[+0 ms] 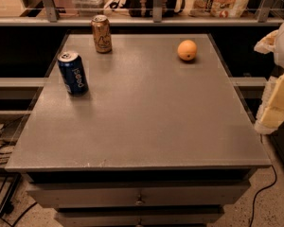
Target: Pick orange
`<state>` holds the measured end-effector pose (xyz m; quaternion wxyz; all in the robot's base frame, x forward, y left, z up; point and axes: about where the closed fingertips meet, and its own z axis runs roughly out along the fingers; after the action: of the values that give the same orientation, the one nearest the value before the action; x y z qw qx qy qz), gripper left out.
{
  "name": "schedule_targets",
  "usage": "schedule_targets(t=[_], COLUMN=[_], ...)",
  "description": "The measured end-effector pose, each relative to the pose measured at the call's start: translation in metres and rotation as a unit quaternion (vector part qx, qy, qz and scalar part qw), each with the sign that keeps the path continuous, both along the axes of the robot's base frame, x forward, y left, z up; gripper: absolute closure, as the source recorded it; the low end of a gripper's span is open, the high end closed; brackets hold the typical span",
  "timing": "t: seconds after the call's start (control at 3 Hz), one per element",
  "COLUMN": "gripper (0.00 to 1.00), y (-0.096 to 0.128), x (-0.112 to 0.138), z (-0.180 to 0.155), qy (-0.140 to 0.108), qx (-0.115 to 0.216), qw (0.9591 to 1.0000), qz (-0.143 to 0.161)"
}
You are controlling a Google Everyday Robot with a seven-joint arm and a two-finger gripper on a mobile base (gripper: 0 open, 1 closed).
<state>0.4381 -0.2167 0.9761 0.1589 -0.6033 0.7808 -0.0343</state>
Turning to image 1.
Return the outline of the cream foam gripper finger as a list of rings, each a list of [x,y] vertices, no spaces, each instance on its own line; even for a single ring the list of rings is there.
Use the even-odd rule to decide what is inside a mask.
[[[275,50],[275,38],[278,30],[274,30],[263,37],[254,47],[254,50],[261,54],[268,54]]]
[[[269,77],[261,104],[257,110],[255,130],[259,134],[271,134],[284,122],[284,74]]]

